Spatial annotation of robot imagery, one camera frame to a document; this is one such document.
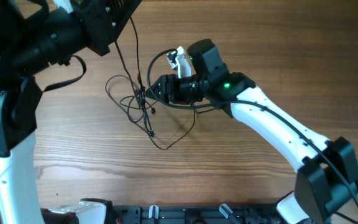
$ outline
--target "black joint housing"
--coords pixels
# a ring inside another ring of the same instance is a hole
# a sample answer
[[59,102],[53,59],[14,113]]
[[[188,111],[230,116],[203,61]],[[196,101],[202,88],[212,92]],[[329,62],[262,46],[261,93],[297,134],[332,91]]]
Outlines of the black joint housing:
[[9,157],[10,150],[35,131],[35,109],[41,96],[34,77],[0,83],[0,157]]
[[192,44],[187,51],[197,72],[203,96],[215,104],[216,109],[223,109],[232,118],[230,104],[219,102],[236,101],[239,93],[247,88],[255,88],[255,82],[243,73],[230,73],[210,39]]
[[[329,142],[324,155],[339,169],[351,190],[358,193],[358,163],[352,144],[340,137]],[[300,207],[317,223],[324,223],[352,197],[346,186],[330,167],[323,169],[321,156],[306,157],[298,170],[295,198]]]

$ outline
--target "wooden table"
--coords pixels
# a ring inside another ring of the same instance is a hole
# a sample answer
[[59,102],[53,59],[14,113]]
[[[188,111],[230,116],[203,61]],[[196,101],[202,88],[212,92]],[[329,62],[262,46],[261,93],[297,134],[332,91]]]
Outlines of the wooden table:
[[[36,7],[21,9],[28,15]],[[331,139],[344,136],[358,156],[358,1],[144,1],[133,19],[143,78],[157,53],[210,38],[230,71],[248,75],[307,127]],[[135,76],[131,26],[118,43]],[[104,57],[78,52],[87,74],[44,94],[39,104],[35,175],[41,207],[60,208],[84,197],[113,205],[262,203],[293,190],[295,175],[283,156],[222,111],[200,115],[189,136],[171,149],[154,147],[104,91],[109,77],[124,74],[110,48]],[[73,60],[43,71],[37,81],[44,88],[80,73]],[[152,80],[166,73],[172,71],[161,59]],[[117,79],[111,93],[130,95],[128,81]],[[192,124],[191,111],[156,109],[151,120],[162,146]],[[341,211],[358,219],[352,203]]]

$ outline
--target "black plastic part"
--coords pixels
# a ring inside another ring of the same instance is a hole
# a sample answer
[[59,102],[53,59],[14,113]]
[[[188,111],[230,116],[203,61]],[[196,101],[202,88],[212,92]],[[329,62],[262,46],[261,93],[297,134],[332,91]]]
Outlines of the black plastic part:
[[14,70],[11,66],[11,59],[16,58],[14,52],[32,42],[37,30],[44,28],[43,23],[49,17],[46,0],[29,1],[40,5],[41,9],[25,20],[14,1],[0,0],[0,81],[20,79],[23,71]]
[[[358,193],[358,163],[354,148],[343,137],[328,142],[324,151],[327,158],[339,169],[355,194]],[[351,199],[345,185],[330,167],[320,166],[322,159],[306,157],[298,170],[295,198],[300,207],[317,223],[324,223]]]
[[34,77],[0,84],[0,157],[9,157],[10,150],[37,128],[35,108],[41,94]]
[[81,1],[73,4],[74,14],[82,20],[88,48],[103,56],[109,44],[117,41],[141,0]]
[[64,64],[87,46],[79,20],[61,7],[50,13],[35,35],[29,35],[22,42],[18,50],[9,55],[12,68],[21,71],[22,76],[35,75],[49,64]]
[[192,58],[194,69],[199,77],[212,73],[216,67],[223,65],[218,48],[211,39],[199,40],[187,48]]
[[[255,82],[244,74],[229,72],[218,48],[210,39],[192,44],[187,51],[197,72],[203,97],[212,104],[237,100],[239,93],[247,88],[255,88]],[[216,109],[223,109],[232,118],[230,105],[217,106]]]
[[45,224],[80,224],[74,212],[60,214],[53,213],[46,208],[41,208],[41,214]]
[[203,93],[198,83],[198,77],[193,75],[186,78],[178,78],[177,75],[162,75],[146,90],[145,95],[151,99],[155,99],[151,90],[158,98],[166,103],[178,103],[188,105],[192,102],[200,102],[203,100]]

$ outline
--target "wood grain surface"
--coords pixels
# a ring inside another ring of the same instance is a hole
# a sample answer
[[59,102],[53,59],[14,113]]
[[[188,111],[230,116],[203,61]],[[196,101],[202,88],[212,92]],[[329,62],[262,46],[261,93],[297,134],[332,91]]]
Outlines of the wood grain surface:
[[[21,9],[28,15],[36,7]],[[344,136],[358,156],[358,1],[144,1],[133,19],[143,78],[157,53],[210,38],[230,71],[248,75],[307,127],[331,139]],[[131,26],[118,43],[135,76]],[[124,74],[110,48],[104,57],[78,52],[87,74],[44,94],[39,104],[35,174],[41,207],[60,208],[84,197],[114,205],[264,203],[293,190],[295,174],[283,156],[222,111],[197,117],[194,130],[171,149],[154,147],[104,91],[109,77]],[[171,72],[159,60],[152,82]],[[73,60],[43,71],[37,82],[44,88],[80,73]],[[123,78],[109,87],[118,99],[131,94]],[[156,110],[152,125],[161,146],[192,124],[191,111]],[[351,202],[341,211],[358,219]]]

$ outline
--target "robotic arm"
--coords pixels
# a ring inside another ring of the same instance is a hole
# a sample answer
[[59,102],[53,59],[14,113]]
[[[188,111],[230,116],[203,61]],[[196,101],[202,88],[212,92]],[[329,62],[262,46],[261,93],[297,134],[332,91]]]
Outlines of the robotic arm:
[[[72,207],[39,209],[33,157],[35,109],[43,91],[34,75],[50,64],[69,65],[72,55],[85,47],[107,54],[140,0],[56,0],[59,8],[51,13],[45,0],[31,1],[42,8],[27,19],[10,1],[0,1],[0,223],[113,222],[118,214],[106,200],[85,198]],[[330,141],[286,114],[250,78],[230,73],[210,40],[193,44],[187,52],[196,75],[179,48],[167,55],[179,74],[163,75],[151,85],[150,66],[146,95],[176,108],[183,106],[172,103],[192,105],[206,98],[280,151],[297,173],[295,191],[277,204],[280,220],[324,223],[354,198],[358,165],[348,141]],[[323,169],[320,164],[327,162],[334,166]],[[235,220],[230,209],[222,211]]]
[[[174,62],[188,63],[173,60],[183,58],[179,54],[181,48],[167,55],[171,66]],[[163,75],[151,86],[151,66],[160,54],[149,67],[146,96],[167,106],[170,102],[192,104],[207,98],[211,104],[206,106],[224,110],[266,139],[297,174],[295,192],[277,205],[286,222],[298,223],[310,217],[324,223],[358,193],[358,165],[350,142],[342,137],[330,141],[315,133],[269,100],[250,78],[242,73],[230,73],[211,40],[194,43],[187,51],[196,75]]]

